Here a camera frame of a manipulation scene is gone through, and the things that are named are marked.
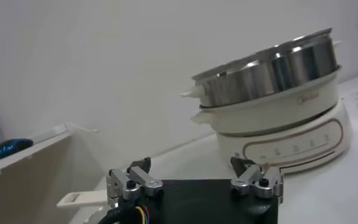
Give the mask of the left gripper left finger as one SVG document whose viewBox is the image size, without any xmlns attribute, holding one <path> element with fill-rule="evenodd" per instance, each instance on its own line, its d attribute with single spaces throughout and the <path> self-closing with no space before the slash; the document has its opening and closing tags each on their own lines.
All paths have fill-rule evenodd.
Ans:
<svg viewBox="0 0 358 224">
<path fill-rule="evenodd" d="M 163 192 L 163 181 L 149 175 L 150 157 L 134 161 L 125 171 L 111 169 L 106 176 L 107 201 L 111 207 L 120 201 L 136 203 L 142 197 L 156 198 Z"/>
</svg>

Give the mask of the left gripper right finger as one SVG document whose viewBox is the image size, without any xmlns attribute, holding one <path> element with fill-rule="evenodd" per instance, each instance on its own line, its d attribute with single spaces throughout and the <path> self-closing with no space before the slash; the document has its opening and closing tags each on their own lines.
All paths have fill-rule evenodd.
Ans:
<svg viewBox="0 0 358 224">
<path fill-rule="evenodd" d="M 250 159 L 230 158 L 236 178 L 230 181 L 231 191 L 238 196 L 253 194 L 261 199 L 284 200 L 284 174 L 273 166 L 260 166 Z"/>
</svg>

